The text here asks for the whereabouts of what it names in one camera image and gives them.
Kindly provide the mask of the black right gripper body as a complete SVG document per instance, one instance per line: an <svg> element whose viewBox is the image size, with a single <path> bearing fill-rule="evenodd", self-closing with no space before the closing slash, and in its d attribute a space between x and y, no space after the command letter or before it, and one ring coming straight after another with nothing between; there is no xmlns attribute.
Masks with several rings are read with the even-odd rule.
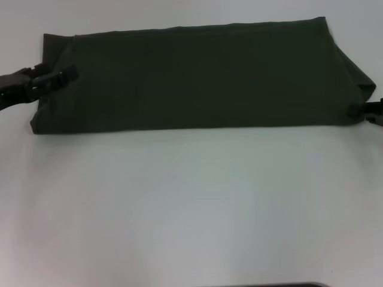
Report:
<svg viewBox="0 0 383 287"><path fill-rule="evenodd" d="M377 102L367 102L363 108L364 119L370 124L383 126L383 98Z"/></svg>

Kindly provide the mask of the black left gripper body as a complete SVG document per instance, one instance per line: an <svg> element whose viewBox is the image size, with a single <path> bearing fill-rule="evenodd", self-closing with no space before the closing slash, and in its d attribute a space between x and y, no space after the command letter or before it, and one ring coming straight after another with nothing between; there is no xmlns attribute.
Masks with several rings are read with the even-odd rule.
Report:
<svg viewBox="0 0 383 287"><path fill-rule="evenodd" d="M15 73L1 76L1 110L11 106L38 100L41 91L34 86L39 68L23 68Z"/></svg>

